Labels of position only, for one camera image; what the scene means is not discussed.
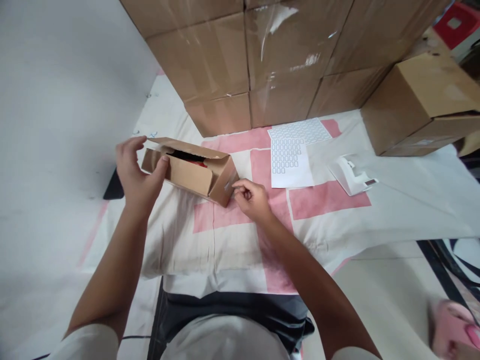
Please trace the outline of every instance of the pink and white cloth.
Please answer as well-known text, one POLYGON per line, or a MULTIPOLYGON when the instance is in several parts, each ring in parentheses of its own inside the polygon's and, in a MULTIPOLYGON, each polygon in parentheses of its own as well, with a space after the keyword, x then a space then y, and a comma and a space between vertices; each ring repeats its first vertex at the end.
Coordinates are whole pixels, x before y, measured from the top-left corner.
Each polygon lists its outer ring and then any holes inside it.
MULTIPOLYGON (((266 187, 273 212, 329 272, 380 244, 480 236, 480 186, 452 146, 424 157, 378 157, 360 111, 320 120, 333 138, 307 147, 315 186, 295 189, 271 188, 268 128, 203 139, 166 76, 157 77, 134 134, 231 154, 239 176, 266 187), (348 196, 327 168, 345 154, 354 154, 355 165, 379 184, 348 196)), ((143 154, 138 157, 141 162, 143 154)), ((105 206, 82 269, 98 264, 124 204, 105 206)), ((264 235, 235 201, 223 208, 169 184, 149 219, 143 275, 168 275, 166 290, 199 297, 212 291, 295 293, 264 235)))

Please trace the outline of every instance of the white paper sheet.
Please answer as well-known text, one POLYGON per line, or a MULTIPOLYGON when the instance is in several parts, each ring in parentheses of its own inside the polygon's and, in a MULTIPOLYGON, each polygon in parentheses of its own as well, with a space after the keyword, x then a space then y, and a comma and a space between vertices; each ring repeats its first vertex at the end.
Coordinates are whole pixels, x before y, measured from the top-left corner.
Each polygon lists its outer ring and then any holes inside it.
POLYGON ((268 134, 272 140, 303 139, 305 145, 318 143, 332 138, 318 117, 274 126, 268 130, 268 134))
POLYGON ((304 188, 314 185, 303 139, 271 141, 271 187, 304 188))

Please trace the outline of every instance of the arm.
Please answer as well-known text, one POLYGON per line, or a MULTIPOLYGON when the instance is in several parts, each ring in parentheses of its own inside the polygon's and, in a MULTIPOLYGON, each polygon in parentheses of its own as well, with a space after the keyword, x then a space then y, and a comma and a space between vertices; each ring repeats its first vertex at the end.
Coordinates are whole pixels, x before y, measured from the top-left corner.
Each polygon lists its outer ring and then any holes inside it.
POLYGON ((162 157, 151 175, 137 164, 137 150, 146 136, 132 137, 117 145, 116 163, 125 193, 125 208, 95 273, 83 292, 65 337, 89 324, 111 327, 122 340, 139 282, 150 213, 169 166, 162 157))
POLYGON ((247 179, 233 184, 240 209, 259 226, 298 294, 315 319, 327 360, 336 351, 357 347, 380 358, 367 329, 335 281, 275 217, 262 185, 247 179))

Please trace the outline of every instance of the dark pants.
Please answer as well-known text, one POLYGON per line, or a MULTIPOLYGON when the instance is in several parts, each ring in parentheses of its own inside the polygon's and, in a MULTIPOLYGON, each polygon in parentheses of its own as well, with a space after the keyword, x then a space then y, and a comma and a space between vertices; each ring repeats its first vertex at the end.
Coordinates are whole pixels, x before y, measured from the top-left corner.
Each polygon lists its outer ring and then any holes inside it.
POLYGON ((163 291, 162 282, 148 358, 159 359, 166 343, 172 341, 188 323, 213 314, 251 319, 277 334, 289 354, 298 352, 302 340, 315 330, 307 312, 307 306, 298 295, 214 292, 199 299, 167 293, 163 291), (152 341, 157 342, 154 347, 162 348, 155 351, 155 356, 151 354, 154 351, 152 341))

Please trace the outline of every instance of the hand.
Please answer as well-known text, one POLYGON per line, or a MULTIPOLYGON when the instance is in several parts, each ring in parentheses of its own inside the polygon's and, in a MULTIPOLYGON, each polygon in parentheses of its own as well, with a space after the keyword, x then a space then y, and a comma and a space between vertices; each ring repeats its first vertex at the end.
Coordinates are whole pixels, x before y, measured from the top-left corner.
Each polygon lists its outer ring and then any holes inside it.
POLYGON ((269 197, 265 186, 240 179, 232 185, 240 210, 256 223, 268 222, 274 217, 269 205, 269 197))
POLYGON ((169 168, 168 156, 162 156, 152 174, 140 170, 137 151, 144 147, 146 136, 131 137, 116 146, 116 172, 125 193, 125 207, 150 215, 164 184, 169 168))

